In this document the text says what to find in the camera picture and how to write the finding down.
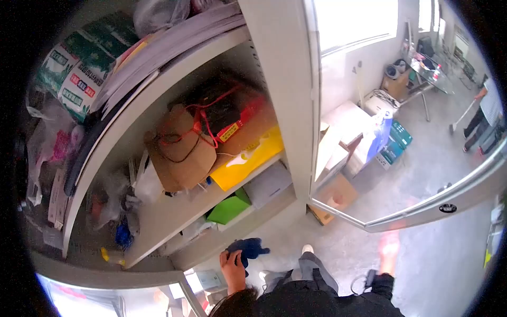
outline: glass table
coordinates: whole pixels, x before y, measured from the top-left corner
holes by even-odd
[[[426,68],[422,62],[416,58],[412,58],[410,61],[410,68],[415,71],[416,79],[419,85],[410,89],[408,93],[408,98],[401,102],[401,105],[404,105],[421,95],[422,103],[424,104],[424,110],[426,111],[426,121],[430,121],[428,107],[426,106],[426,98],[424,97],[424,93],[430,90],[433,87],[437,87],[440,91],[445,92],[446,94],[453,95],[453,87],[449,78],[440,70],[438,78],[434,78],[435,71],[432,71]]]

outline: gray pants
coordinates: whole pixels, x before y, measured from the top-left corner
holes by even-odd
[[[313,280],[313,269],[318,268],[320,271],[320,275],[324,279],[325,283],[333,288],[336,293],[338,293],[338,283],[336,283],[335,279],[329,274],[329,272],[325,269],[322,262],[319,260],[311,252],[305,252],[299,258],[299,268],[301,269],[301,280]],[[272,292],[276,287],[277,283],[283,279],[283,277],[287,274],[287,272],[270,272],[265,277],[266,281],[266,290],[264,294]],[[288,283],[292,281],[292,277],[287,278],[283,283]]]

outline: black pants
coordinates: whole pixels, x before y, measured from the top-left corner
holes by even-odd
[[[486,120],[486,117],[484,117],[484,113],[482,112],[481,107],[477,110],[476,114],[470,120],[470,123],[468,124],[468,127],[465,128],[463,131],[465,134],[465,137],[468,138],[472,131],[477,127],[476,133],[472,135],[468,141],[465,143],[465,149],[468,151],[470,148],[477,142],[477,140],[481,137],[481,135],[486,131],[488,128],[488,120]]]

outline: yellow bag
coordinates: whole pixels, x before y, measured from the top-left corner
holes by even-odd
[[[245,150],[220,166],[210,176],[220,188],[227,191],[281,151],[283,151],[283,140],[280,128],[274,126],[264,133],[258,141],[248,145]]]

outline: green folder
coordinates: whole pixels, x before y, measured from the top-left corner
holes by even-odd
[[[218,224],[227,225],[229,221],[233,220],[250,206],[250,199],[245,190],[240,188],[231,196],[219,202],[206,219]]]

